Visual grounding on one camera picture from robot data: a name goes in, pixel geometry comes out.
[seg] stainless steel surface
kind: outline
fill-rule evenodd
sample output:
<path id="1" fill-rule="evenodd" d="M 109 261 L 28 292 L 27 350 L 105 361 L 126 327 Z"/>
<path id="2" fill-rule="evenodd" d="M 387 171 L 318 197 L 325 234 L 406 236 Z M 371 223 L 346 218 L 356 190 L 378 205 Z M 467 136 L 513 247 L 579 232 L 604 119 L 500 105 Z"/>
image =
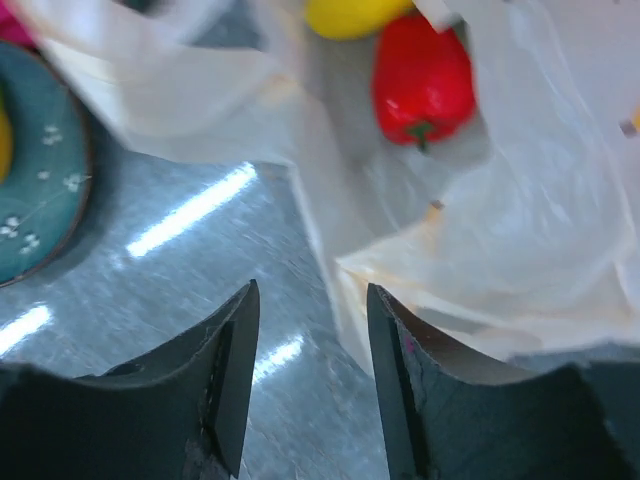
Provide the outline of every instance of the stainless steel surface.
<path id="1" fill-rule="evenodd" d="M 94 130 L 94 192 L 71 244 L 0 289 L 0 358 L 100 374 L 256 278 L 262 320 L 241 478 L 387 479 L 375 386 L 336 341 L 286 171 L 177 165 Z"/>

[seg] pepper stem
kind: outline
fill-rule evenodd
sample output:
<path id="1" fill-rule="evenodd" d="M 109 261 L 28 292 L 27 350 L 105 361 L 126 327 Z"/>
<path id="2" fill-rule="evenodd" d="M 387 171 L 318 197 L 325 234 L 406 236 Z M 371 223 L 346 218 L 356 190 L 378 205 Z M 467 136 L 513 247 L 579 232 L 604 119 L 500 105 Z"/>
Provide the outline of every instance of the pepper stem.
<path id="1" fill-rule="evenodd" d="M 407 133 L 416 139 L 418 150 L 422 153 L 427 153 L 427 134 L 433 130 L 435 130 L 435 127 L 431 123 L 425 121 L 412 125 L 407 129 Z"/>

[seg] toy vegetable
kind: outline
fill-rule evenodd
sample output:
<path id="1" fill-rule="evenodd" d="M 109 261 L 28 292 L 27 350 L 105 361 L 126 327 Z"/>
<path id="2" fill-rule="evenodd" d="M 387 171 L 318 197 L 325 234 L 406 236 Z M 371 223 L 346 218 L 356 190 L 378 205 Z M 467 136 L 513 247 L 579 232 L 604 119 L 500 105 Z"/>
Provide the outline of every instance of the toy vegetable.
<path id="1" fill-rule="evenodd" d="M 307 23 L 331 40 L 353 40 L 375 33 L 413 8 L 412 0 L 309 0 Z"/>
<path id="2" fill-rule="evenodd" d="M 0 91 L 0 184 L 9 175 L 13 155 L 13 134 Z"/>
<path id="3" fill-rule="evenodd" d="M 378 123 L 401 145 L 452 136 L 476 108 L 471 62 L 452 29 L 409 14 L 382 32 L 372 84 Z"/>

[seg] lemon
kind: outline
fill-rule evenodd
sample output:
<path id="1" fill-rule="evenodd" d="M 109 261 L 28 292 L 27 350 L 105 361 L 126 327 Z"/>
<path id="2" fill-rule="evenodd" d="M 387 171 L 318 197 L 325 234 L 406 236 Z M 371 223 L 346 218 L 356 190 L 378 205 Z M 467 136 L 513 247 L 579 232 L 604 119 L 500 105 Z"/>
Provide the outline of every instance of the lemon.
<path id="1" fill-rule="evenodd" d="M 4 99 L 0 91 L 0 183 L 9 176 L 13 156 L 13 135 L 11 123 L 4 108 Z"/>
<path id="2" fill-rule="evenodd" d="M 412 0 L 309 0 L 306 18 L 321 37 L 354 40 L 377 32 L 412 7 Z"/>

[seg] teal plate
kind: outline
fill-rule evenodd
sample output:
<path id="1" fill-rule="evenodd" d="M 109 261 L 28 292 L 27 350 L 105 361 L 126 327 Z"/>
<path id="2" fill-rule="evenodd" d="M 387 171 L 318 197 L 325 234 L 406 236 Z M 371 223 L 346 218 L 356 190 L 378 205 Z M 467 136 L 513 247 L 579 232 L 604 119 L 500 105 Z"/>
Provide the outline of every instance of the teal plate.
<path id="1" fill-rule="evenodd" d="M 36 55 L 0 42 L 0 88 L 13 127 L 13 162 L 0 184 L 0 286 L 51 260 L 89 194 L 87 132 L 75 99 Z"/>

